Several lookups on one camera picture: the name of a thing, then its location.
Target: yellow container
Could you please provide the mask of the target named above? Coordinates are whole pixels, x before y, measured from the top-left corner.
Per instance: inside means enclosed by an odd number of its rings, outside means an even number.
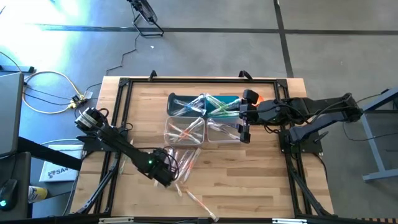
[[[39,202],[47,197],[48,191],[42,187],[29,186],[27,200],[29,203]]]

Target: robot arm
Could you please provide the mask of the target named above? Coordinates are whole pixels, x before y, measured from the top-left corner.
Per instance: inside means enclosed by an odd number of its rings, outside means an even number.
[[[239,117],[243,119],[244,127],[249,125],[279,126],[303,124],[305,126],[294,126],[285,135],[286,141],[296,144],[322,128],[335,122],[355,122],[360,119],[363,111],[357,106],[351,93],[339,98],[323,100],[311,100],[309,98],[288,98],[282,100],[267,100],[259,103],[256,108],[253,104],[257,102],[258,94],[245,90],[240,107]],[[241,141],[250,142],[250,134],[241,132]]]
[[[88,135],[82,141],[99,141],[105,151],[121,151],[131,158],[138,171],[150,179],[155,179],[165,187],[175,178],[175,172],[165,163],[170,155],[164,149],[155,148],[152,153],[138,150],[129,144],[118,128],[108,124],[104,115],[94,109],[87,108],[75,121],[77,128]]]

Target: plastic bin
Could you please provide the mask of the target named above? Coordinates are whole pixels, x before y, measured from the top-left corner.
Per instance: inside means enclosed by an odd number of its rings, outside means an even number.
[[[240,139],[233,139],[231,136],[229,136],[228,134],[225,134],[221,131],[217,131],[214,130],[213,128],[211,128],[211,126],[209,125],[209,122],[214,121],[216,124],[226,124],[226,125],[222,125],[221,128],[223,128],[225,131],[240,137],[240,133],[238,132],[238,130],[236,128],[233,128],[227,124],[242,124],[242,120],[239,118],[208,118],[206,125],[207,125],[207,140],[210,143],[213,144],[220,144],[220,143],[240,143]]]
[[[217,100],[220,100],[221,102],[223,102],[225,104],[231,103],[231,102],[235,101],[236,99],[239,99],[238,96],[214,96],[214,98],[216,98]],[[210,116],[209,114],[216,108],[208,100],[206,100],[205,109],[206,109],[206,117],[211,118],[212,116]],[[231,117],[215,116],[215,118],[231,118]]]
[[[174,140],[173,138],[175,136],[171,136],[168,134],[171,133],[181,136],[181,131],[186,130],[193,122],[198,119],[199,122],[201,122],[201,125],[189,132],[189,134],[191,134],[198,141],[194,141],[192,138],[189,137]],[[170,124],[180,129],[181,131],[177,131]],[[205,140],[205,120],[203,118],[171,116],[166,120],[164,139],[171,146],[201,146]]]
[[[186,103],[190,103],[190,102],[192,102],[194,99],[196,99],[198,97],[199,96],[183,96],[183,95],[179,96],[179,95],[176,95],[175,93],[171,93],[169,95],[169,98],[167,99],[167,114],[169,116],[175,116],[173,114],[173,112],[183,108],[182,105],[174,103],[174,99],[181,100],[181,101],[184,101]],[[203,100],[203,106],[201,106],[200,108],[201,109],[205,109],[205,101],[206,100],[205,99],[202,99],[202,100]],[[186,112],[185,114],[180,115],[180,116],[184,116],[184,117],[202,117],[204,115],[199,113],[199,112],[197,112],[197,111],[191,110],[191,111]]]

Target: concrete floor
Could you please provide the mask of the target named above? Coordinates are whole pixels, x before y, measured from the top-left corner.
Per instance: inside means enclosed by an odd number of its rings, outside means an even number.
[[[272,0],[149,2],[164,27],[277,29]],[[398,29],[395,0],[279,2],[286,29]],[[121,55],[134,48],[137,33],[42,31],[23,24],[131,27],[131,19],[129,5],[123,0],[12,2],[0,15],[0,50],[19,64],[35,66],[38,71],[65,73],[84,91],[100,82],[106,69],[119,65]],[[351,92],[356,99],[361,99],[398,84],[398,35],[292,34],[286,39],[294,77],[304,78],[311,98]],[[235,77],[245,69],[254,77],[286,77],[281,49],[279,34],[166,33],[164,38],[138,38],[137,52],[126,55],[123,68],[109,75],[149,75],[151,70],[156,70],[159,75]],[[55,75],[36,77],[30,84],[56,95],[74,94],[65,80]],[[47,111],[60,109],[34,99],[29,102]],[[22,105],[20,136],[36,142],[74,138],[81,132],[73,121],[73,111],[45,115]],[[335,213],[355,218],[396,216],[398,178],[365,184],[361,176],[377,170],[369,144],[347,140],[341,124],[327,130],[330,133],[322,139],[322,144]],[[363,136],[360,123],[350,125],[349,130],[352,136]],[[37,176],[41,166],[42,161],[34,159],[32,176]],[[35,203],[34,216],[60,215],[67,197],[62,195]]]

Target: wooden table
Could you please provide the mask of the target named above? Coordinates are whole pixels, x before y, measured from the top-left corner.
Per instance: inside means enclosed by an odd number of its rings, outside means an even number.
[[[104,77],[97,108],[109,109],[112,117],[120,77]],[[305,97],[303,79],[288,78],[291,97]],[[134,125],[129,141],[136,147],[165,146],[164,128],[167,97],[177,95],[237,95],[250,88],[274,99],[274,89],[265,84],[227,83],[136,83],[132,89],[127,121]],[[279,151],[277,135],[268,134],[262,126],[251,127],[250,144],[204,143],[202,153],[185,186],[219,217],[293,217],[292,199],[284,156]],[[83,162],[71,212],[78,210],[97,188],[103,152],[95,152]],[[307,185],[319,202],[333,213],[323,166],[312,154],[303,154]],[[298,190],[303,210],[302,194]],[[108,189],[103,197],[104,205]],[[149,180],[126,163],[118,176],[112,216],[134,217],[207,217],[204,209],[184,194],[173,189],[154,187]]]

